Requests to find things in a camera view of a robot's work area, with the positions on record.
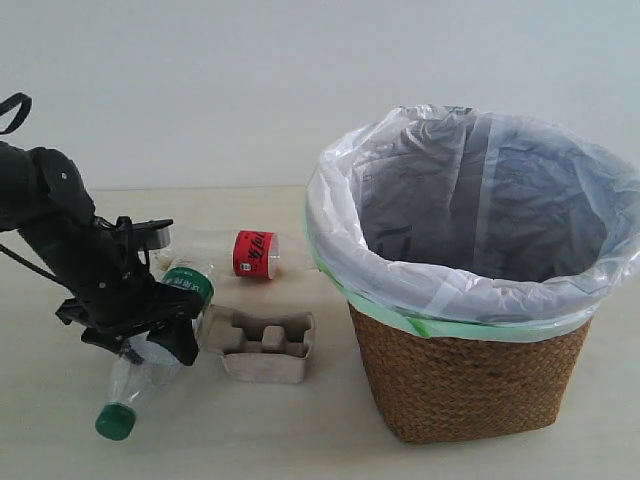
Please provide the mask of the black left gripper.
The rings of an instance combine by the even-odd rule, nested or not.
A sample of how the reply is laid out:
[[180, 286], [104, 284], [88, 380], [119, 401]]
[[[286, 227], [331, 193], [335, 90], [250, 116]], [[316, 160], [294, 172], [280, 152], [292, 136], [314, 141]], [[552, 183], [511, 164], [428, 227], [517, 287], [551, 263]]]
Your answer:
[[[100, 345], [147, 332], [171, 361], [194, 364], [199, 354], [190, 320], [196, 317], [195, 292], [156, 281], [142, 265], [125, 276], [119, 267], [102, 261], [66, 260], [55, 264], [55, 275], [72, 294], [56, 311], [63, 324], [86, 327]], [[128, 344], [119, 357], [145, 363]]]

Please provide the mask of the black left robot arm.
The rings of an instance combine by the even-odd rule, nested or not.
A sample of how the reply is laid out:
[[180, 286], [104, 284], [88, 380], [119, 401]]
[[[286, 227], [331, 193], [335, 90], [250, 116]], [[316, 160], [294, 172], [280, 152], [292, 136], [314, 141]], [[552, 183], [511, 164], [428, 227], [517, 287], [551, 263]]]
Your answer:
[[192, 328], [204, 306], [194, 291], [154, 279], [149, 253], [169, 243], [172, 220], [110, 223], [95, 213], [75, 164], [55, 149], [1, 145], [1, 229], [16, 231], [45, 263], [41, 275], [71, 298], [56, 315], [84, 326], [82, 341], [117, 352], [146, 334], [179, 363], [194, 363]]

